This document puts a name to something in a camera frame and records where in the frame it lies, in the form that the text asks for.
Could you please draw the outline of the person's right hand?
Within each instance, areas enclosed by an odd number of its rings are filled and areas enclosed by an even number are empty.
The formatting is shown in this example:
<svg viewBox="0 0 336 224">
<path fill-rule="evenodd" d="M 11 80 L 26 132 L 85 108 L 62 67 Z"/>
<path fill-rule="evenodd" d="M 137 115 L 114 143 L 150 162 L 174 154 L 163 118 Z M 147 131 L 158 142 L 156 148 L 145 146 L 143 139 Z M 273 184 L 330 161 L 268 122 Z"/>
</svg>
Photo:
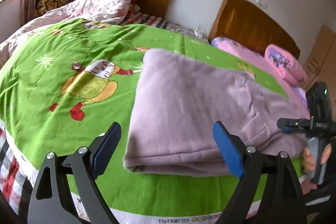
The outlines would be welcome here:
<svg viewBox="0 0 336 224">
<path fill-rule="evenodd" d="M 332 152 L 332 145 L 329 143 L 325 147 L 325 149 L 322 153 L 321 164 L 325 164 L 328 161 L 328 159 L 331 155 L 331 152 Z M 313 156 L 313 154 L 311 153 L 311 151 L 308 147 L 306 147 L 304 149 L 304 152 L 303 152 L 302 166 L 303 166 L 303 171 L 305 173 L 311 173 L 315 170 L 315 166 L 316 166 L 315 157 Z"/>
</svg>

